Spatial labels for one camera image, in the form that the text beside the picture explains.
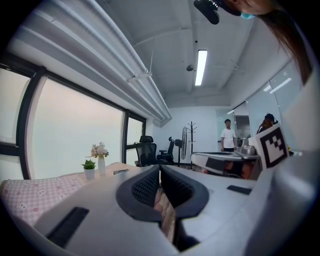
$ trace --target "potted plant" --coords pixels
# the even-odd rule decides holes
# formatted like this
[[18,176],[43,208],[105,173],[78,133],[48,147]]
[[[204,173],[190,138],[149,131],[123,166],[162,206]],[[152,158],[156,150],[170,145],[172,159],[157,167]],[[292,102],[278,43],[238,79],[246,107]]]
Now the potted plant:
[[90,157],[98,158],[98,170],[100,175],[106,174],[105,158],[107,156],[109,156],[109,152],[105,149],[105,144],[103,142],[100,142],[98,145],[92,145]]
[[84,173],[87,179],[94,179],[95,178],[95,167],[96,163],[91,160],[85,160],[85,163],[82,164]]

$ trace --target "face mask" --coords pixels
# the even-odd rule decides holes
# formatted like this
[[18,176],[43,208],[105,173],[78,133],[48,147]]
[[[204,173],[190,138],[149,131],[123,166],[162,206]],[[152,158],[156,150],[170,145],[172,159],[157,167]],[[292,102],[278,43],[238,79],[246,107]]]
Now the face mask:
[[241,17],[246,20],[250,20],[250,19],[254,18],[255,16],[252,14],[246,14],[246,13],[241,12]]

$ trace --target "desk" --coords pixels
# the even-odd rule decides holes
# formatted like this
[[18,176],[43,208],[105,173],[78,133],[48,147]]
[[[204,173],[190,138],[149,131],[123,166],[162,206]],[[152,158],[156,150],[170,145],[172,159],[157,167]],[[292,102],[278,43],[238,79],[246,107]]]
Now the desk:
[[95,179],[87,179],[85,172],[78,172],[45,179],[5,180],[2,182],[1,199],[11,214],[32,226],[44,212],[83,186],[99,179],[111,178],[114,171],[123,169],[133,171],[139,167],[115,162],[105,167],[105,175],[100,176],[99,171],[95,170]]
[[87,179],[86,175],[84,172],[79,172],[77,173],[77,176],[84,182],[84,183],[89,183],[92,181],[96,181],[98,179],[102,179],[105,177],[112,177],[114,175],[114,171],[120,171],[124,169],[128,169],[129,171],[134,171],[139,169],[140,167],[136,167],[133,165],[121,163],[121,162],[115,162],[112,164],[109,164],[108,166],[105,167],[105,175],[100,175],[99,171],[96,169],[94,170],[94,179]]

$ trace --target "white vase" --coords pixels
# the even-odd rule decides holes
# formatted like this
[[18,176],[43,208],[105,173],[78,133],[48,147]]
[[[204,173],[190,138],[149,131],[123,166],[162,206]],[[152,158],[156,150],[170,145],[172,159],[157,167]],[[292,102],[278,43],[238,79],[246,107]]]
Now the white vase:
[[87,179],[92,180],[95,178],[95,169],[91,169],[91,170],[83,169],[83,170],[84,170],[85,177]]
[[98,170],[100,175],[106,175],[106,164],[104,157],[98,157]]

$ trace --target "coat rack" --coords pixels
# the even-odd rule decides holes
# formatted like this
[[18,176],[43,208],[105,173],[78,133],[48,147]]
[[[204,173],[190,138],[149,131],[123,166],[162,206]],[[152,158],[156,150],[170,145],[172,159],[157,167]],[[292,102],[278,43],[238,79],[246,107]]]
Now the coat rack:
[[[194,128],[194,125],[195,125],[195,124],[196,124],[196,123],[192,123],[192,121],[191,121],[191,124],[188,123],[188,125],[190,125],[190,129],[187,128],[187,129],[189,130],[189,133],[191,134],[191,140],[189,140],[189,142],[191,142],[191,154],[194,152],[194,142],[196,142],[196,141],[194,140],[195,129],[197,129],[197,127]],[[192,161],[191,161],[191,159],[190,159],[190,163],[191,163],[190,170],[192,170]]]

